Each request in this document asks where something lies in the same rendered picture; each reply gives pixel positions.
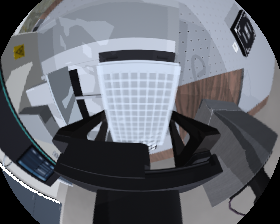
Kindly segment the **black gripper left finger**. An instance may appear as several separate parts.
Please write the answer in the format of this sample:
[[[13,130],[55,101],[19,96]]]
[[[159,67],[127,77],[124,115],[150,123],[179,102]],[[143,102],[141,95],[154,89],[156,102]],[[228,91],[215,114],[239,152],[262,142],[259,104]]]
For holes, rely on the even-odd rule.
[[[105,141],[107,129],[108,129],[108,122],[105,115],[105,110],[96,113],[90,117],[84,118],[82,120],[61,127],[56,134],[66,135],[72,138],[88,140],[87,134],[92,129],[94,129],[99,123],[101,123],[101,126],[95,138],[95,141]]]

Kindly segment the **white multiwell plate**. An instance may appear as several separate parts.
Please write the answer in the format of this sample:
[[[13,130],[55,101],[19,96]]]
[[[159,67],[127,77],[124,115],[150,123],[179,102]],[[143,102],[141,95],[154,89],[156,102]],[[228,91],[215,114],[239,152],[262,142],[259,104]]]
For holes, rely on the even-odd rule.
[[[98,63],[100,92],[113,142],[144,143],[148,146],[163,144],[180,70],[178,63],[165,61]]]

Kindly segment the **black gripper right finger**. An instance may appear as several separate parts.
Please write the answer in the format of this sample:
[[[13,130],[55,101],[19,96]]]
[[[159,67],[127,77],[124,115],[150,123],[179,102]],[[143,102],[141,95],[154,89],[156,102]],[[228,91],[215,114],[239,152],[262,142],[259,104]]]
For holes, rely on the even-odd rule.
[[[175,122],[190,136],[186,146],[178,133]],[[173,110],[169,122],[169,131],[175,167],[184,166],[194,154],[210,151],[221,137],[221,134],[216,128],[186,117]]]

